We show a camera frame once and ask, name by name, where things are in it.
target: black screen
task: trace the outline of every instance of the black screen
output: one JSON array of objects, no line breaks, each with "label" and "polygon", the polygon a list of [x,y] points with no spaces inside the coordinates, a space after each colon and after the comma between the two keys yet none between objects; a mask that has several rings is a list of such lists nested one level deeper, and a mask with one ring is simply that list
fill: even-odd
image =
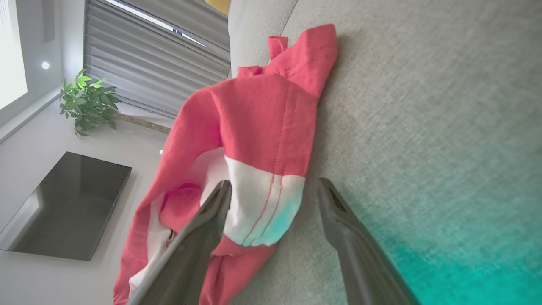
[{"label": "black screen", "polygon": [[0,232],[0,249],[90,260],[131,170],[65,153]]}]

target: sofa cushion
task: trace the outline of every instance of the sofa cushion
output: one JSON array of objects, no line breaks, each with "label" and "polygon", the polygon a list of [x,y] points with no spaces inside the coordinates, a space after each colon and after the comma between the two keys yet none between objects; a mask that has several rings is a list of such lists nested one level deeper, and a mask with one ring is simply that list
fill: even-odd
[{"label": "sofa cushion", "polygon": [[334,23],[339,59],[298,215],[232,304],[347,303],[320,176],[422,304],[539,303],[541,15],[537,0],[299,0],[282,36]]},{"label": "sofa cushion", "polygon": [[228,14],[231,76],[237,68],[265,66],[269,61],[267,37],[278,36],[297,0],[232,0]]}]

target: white fabric panel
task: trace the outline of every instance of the white fabric panel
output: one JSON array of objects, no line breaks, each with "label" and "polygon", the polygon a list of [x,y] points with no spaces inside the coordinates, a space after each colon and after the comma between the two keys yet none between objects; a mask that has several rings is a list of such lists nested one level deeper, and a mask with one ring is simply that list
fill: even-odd
[{"label": "white fabric panel", "polygon": [[243,246],[278,242],[301,205],[305,178],[274,175],[228,157],[225,160],[233,192],[224,234]]},{"label": "white fabric panel", "polygon": [[149,230],[147,233],[147,266],[133,275],[128,283],[130,284],[130,295],[137,290],[149,270],[157,263],[165,250],[165,244],[171,234],[171,229],[160,222],[159,215],[164,201],[164,194],[157,197],[151,204],[151,217],[149,219]]}]

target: horizontal blind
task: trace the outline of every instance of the horizontal blind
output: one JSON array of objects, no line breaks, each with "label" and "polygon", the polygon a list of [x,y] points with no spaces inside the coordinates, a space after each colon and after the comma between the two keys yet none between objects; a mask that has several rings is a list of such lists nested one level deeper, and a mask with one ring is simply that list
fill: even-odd
[{"label": "horizontal blind", "polygon": [[119,99],[175,118],[194,91],[227,78],[229,57],[104,0],[86,10],[85,67]]},{"label": "horizontal blind", "polygon": [[228,17],[203,0],[123,0],[142,11],[167,20],[202,41],[218,54],[229,54]]}]

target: potted plant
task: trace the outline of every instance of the potted plant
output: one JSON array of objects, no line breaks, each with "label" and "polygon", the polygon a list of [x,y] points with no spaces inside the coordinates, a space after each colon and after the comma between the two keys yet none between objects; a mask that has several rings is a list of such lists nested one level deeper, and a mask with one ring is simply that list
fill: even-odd
[{"label": "potted plant", "polygon": [[74,130],[78,137],[88,136],[87,131],[98,126],[108,125],[115,129],[115,119],[169,134],[171,129],[167,127],[118,112],[116,103],[119,99],[115,96],[115,87],[104,87],[102,83],[105,78],[90,84],[92,78],[84,75],[85,71],[79,72],[74,83],[68,84],[64,80],[60,90],[61,99],[64,100],[64,103],[60,103],[60,114],[75,118]]}]

